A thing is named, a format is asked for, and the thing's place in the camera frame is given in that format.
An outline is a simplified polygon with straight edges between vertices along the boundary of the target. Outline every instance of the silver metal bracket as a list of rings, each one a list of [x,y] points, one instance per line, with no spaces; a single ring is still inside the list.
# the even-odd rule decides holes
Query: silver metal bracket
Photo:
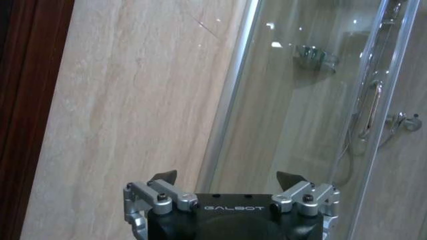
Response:
[[[193,193],[182,192],[177,187],[167,184],[161,179],[149,181],[147,186],[159,193],[165,193],[175,203],[178,210],[190,212],[198,206],[197,196]]]
[[[182,192],[163,180],[130,182],[122,189],[123,220],[131,225],[131,233],[137,240],[147,239],[143,214],[151,209],[157,215],[171,211],[173,203],[178,210],[190,212],[198,206],[197,196]]]
[[[288,190],[270,196],[272,203],[278,207],[280,212],[288,213],[293,204],[298,214],[302,216],[322,215],[322,239],[330,236],[338,217],[340,191],[329,184],[316,187],[306,181],[300,181]]]

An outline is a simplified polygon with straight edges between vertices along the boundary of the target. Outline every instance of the glass shower door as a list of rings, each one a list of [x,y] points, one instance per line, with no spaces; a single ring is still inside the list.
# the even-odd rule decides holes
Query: glass shower door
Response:
[[[276,171],[333,182],[344,209],[334,235],[345,239],[412,24],[404,16],[417,1],[252,0],[248,6],[250,32],[198,190],[278,193]]]

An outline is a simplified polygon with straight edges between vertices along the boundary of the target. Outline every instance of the shower door handle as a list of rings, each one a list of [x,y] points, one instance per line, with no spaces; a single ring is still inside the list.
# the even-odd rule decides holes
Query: shower door handle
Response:
[[[373,100],[369,104],[366,121],[362,124],[362,130],[358,133],[358,138],[361,139],[366,139],[370,128],[372,128],[372,124],[373,124],[373,120],[374,120],[374,116],[378,108],[380,97],[382,93],[382,82],[378,80],[373,80],[368,86],[368,91],[369,90],[374,90],[374,95],[373,95]]]

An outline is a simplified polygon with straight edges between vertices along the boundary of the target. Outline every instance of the screw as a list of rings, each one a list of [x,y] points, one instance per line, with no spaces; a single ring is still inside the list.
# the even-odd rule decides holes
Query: screw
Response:
[[[167,199],[167,196],[163,193],[157,194],[157,201],[161,202]]]
[[[310,195],[310,194],[304,194],[304,196],[301,196],[301,201],[304,202],[304,203],[309,203],[309,202],[312,202],[314,200],[314,198],[313,198],[313,195]]]

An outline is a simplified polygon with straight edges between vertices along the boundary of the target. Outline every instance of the wooden door frame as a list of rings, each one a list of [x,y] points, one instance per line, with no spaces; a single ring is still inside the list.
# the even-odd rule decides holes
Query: wooden door frame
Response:
[[[1,240],[21,235],[73,3],[11,0],[0,58]]]

